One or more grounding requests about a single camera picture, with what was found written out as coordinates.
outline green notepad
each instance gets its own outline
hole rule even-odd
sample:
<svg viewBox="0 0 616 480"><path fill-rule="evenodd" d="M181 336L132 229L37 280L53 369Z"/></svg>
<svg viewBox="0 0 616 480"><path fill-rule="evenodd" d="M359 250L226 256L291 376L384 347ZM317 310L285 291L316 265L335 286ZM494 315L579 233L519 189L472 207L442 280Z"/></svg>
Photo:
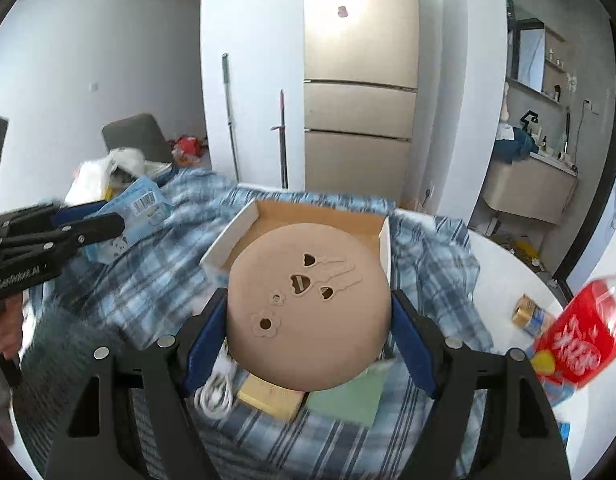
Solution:
<svg viewBox="0 0 616 480"><path fill-rule="evenodd" d="M393 363L394 360L374 362L357 377L341 386L310 393L306 408L370 428Z"/></svg>

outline brown round lid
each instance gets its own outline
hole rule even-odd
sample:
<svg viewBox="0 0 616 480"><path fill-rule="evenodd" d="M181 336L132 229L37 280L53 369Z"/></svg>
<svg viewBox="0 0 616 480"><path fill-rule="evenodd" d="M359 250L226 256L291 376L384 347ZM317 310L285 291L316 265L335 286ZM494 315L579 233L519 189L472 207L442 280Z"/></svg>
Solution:
<svg viewBox="0 0 616 480"><path fill-rule="evenodd" d="M390 329L377 257L350 234L293 224L251 243L230 269L228 348L257 377L326 390L359 375Z"/></svg>

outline blue plaid cloth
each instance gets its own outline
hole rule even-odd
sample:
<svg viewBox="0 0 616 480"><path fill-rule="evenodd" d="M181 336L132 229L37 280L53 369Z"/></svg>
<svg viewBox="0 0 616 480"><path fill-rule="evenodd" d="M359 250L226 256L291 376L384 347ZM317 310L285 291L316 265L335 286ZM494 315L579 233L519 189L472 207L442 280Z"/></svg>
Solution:
<svg viewBox="0 0 616 480"><path fill-rule="evenodd" d="M198 263L227 223L252 198L312 203L343 210L390 215L392 287L401 288L418 312L431 317L444 335L457 336L471 348L492 351L490 334L474 305L472 290L479 263L470 251L461 221L435 218L435 231L394 211L394 203L349 195L261 192L234 187L205 170L180 170L162 186L175 205L162 230L108 266L77 256L53 282L44 285L43 301L35 301L40 319L31 348L22 361L23 390L14 402L24 442L42 468L56 420L65 409L65 391L54 370L40 371L53 352L57 326L53 318L69 315L80 330L117 330L133 347L144 348L160 335L176 333L190 316L190 301L213 286ZM92 348L99 342L92 341ZM66 357L63 343L63 359ZM75 344L75 349L83 345ZM237 402L231 414L216 422L193 413L202 442L223 478L396 478L416 443L432 406L415 388L392 338L386 352L396 357L372 428L361 428L302 409L296 420L283 424ZM32 409L34 392L43 392L45 413ZM142 396L135 394L138 428L150 473L165 478L146 421ZM456 473L466 474L474 455L485 398L476 394Z"/></svg>

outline refrigerator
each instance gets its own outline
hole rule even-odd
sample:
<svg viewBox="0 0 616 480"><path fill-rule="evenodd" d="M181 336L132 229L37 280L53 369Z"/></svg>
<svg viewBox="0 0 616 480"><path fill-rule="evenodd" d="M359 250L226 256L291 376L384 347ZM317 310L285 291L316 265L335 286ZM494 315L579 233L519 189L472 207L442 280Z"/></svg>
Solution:
<svg viewBox="0 0 616 480"><path fill-rule="evenodd" d="M304 0L306 189L399 200L417 97L418 0Z"/></svg>

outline red soda bottle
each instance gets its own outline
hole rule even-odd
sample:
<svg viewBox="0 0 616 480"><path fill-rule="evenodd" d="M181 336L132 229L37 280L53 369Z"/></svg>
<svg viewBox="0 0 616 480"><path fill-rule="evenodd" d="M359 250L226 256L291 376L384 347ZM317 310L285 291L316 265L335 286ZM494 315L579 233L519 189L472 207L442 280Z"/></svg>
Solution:
<svg viewBox="0 0 616 480"><path fill-rule="evenodd" d="M588 283L526 352L555 406L616 357L616 276Z"/></svg>

